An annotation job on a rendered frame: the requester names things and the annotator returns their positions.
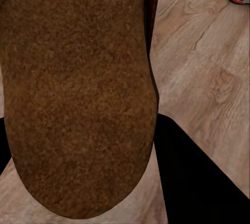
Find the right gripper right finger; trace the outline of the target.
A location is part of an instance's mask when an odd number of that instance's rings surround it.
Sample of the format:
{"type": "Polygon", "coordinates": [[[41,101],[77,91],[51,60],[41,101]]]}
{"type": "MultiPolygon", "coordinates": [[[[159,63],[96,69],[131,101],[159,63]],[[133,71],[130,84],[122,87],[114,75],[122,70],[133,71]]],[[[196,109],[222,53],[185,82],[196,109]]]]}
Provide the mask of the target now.
{"type": "Polygon", "coordinates": [[[154,144],[169,224],[250,224],[250,199],[170,117],[154,144]]]}

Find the sandal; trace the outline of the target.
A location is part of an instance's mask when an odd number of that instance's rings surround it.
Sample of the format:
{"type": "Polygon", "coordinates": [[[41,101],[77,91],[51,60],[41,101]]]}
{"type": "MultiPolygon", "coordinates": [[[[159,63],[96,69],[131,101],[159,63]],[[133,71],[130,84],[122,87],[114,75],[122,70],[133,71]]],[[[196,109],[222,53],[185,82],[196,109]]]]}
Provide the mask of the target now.
{"type": "Polygon", "coordinates": [[[0,0],[4,124],[16,171],[49,211],[120,204],[153,148],[158,0],[0,0]]]}

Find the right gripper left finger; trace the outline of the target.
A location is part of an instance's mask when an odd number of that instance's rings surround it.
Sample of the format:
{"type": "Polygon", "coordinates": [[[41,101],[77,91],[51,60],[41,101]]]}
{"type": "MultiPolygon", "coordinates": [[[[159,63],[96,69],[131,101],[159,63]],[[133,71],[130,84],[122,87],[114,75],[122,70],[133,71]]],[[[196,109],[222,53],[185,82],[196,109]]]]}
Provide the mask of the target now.
{"type": "Polygon", "coordinates": [[[12,158],[4,124],[4,117],[0,118],[0,175],[12,158]]]}

